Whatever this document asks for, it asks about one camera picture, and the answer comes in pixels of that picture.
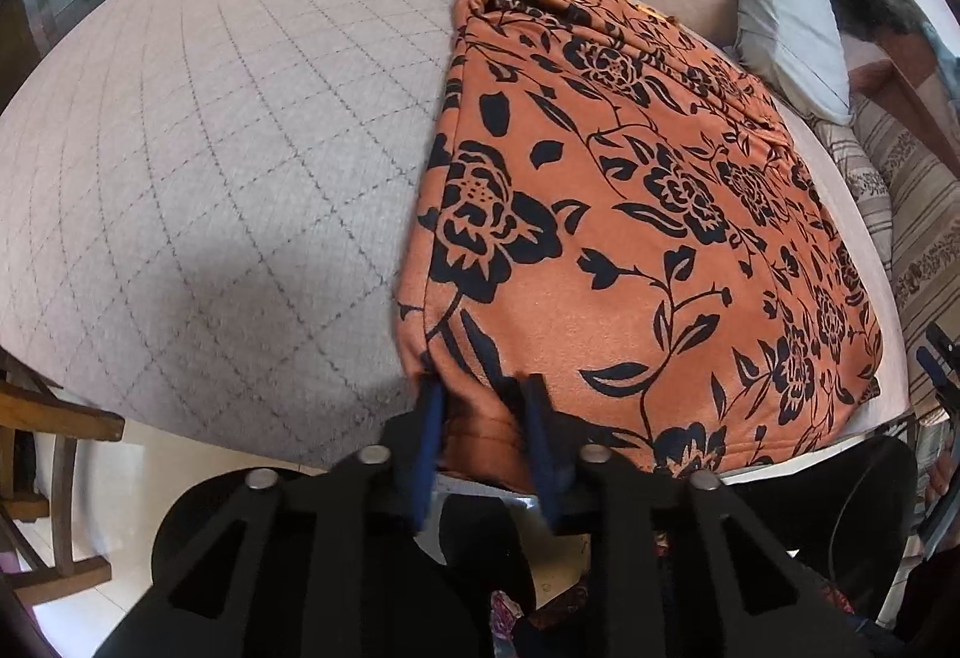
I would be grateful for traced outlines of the person's right hand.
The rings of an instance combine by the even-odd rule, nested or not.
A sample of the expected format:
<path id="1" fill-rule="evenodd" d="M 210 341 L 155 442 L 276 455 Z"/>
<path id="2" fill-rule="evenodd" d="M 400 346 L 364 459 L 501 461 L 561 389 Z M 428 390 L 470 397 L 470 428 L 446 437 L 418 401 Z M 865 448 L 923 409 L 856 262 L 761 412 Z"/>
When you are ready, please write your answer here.
<path id="1" fill-rule="evenodd" d="M 942 453 L 935 458 L 934 463 L 928 469 L 928 484 L 924 490 L 924 499 L 926 504 L 932 505 L 935 500 L 944 497 L 949 492 L 952 476 L 957 469 L 957 463 L 953 461 L 952 440 L 946 443 Z"/>

